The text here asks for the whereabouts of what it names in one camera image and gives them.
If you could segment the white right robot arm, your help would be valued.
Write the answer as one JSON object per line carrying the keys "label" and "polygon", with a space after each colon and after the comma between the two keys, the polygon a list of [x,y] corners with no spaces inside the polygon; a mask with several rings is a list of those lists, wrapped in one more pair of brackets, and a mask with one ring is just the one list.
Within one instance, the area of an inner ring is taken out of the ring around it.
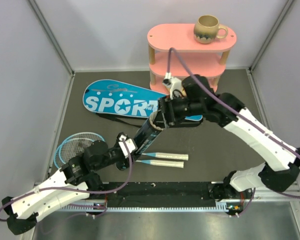
{"label": "white right robot arm", "polygon": [[288,196],[286,190],[300,174],[300,147],[278,138],[231,93],[214,93],[203,76],[196,74],[180,80],[167,72],[162,83],[169,95],[158,100],[157,111],[150,115],[157,132],[182,123],[186,117],[201,115],[240,138],[265,161],[246,170],[232,171],[213,189],[218,199],[235,198],[245,190],[259,187]]}

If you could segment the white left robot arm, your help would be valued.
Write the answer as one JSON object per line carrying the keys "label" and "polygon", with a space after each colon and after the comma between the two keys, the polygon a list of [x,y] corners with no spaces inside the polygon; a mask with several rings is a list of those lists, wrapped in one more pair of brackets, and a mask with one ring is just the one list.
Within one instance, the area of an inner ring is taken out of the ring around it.
{"label": "white left robot arm", "polygon": [[105,189],[97,172],[113,164],[131,170],[134,160],[143,153],[143,144],[139,137],[130,138],[124,133],[117,136],[113,147],[102,139],[90,142],[29,192],[1,201],[1,209],[8,215],[5,219],[8,229],[16,236],[21,235],[67,205],[121,190],[127,180],[116,188]]}

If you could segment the black shuttlecock tube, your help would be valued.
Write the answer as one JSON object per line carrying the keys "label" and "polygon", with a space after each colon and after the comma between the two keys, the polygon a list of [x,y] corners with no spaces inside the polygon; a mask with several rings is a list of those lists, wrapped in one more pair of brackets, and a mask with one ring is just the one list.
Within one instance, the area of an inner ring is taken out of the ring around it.
{"label": "black shuttlecock tube", "polygon": [[137,145],[137,150],[134,152],[131,162],[134,163],[136,160],[138,160],[142,153],[144,153],[149,148],[149,146],[164,130],[157,130],[152,126],[151,113],[147,120],[143,123],[143,125],[138,129],[135,136],[132,137]]}

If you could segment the blue sport racket bag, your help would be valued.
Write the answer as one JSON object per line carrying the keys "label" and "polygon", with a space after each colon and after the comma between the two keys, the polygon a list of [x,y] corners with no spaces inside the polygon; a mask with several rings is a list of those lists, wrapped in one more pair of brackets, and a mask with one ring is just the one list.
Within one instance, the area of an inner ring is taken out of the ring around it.
{"label": "blue sport racket bag", "polygon": [[158,99],[165,93],[113,80],[100,79],[88,85],[83,93],[84,107],[96,114],[147,119],[158,109]]}

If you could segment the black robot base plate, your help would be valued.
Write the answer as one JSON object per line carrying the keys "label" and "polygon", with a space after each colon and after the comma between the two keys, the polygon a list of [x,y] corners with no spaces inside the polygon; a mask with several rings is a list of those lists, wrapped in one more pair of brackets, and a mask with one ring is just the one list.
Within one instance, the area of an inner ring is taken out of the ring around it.
{"label": "black robot base plate", "polygon": [[213,194],[211,182],[129,182],[106,195],[107,205],[118,208],[214,207],[225,197]]}

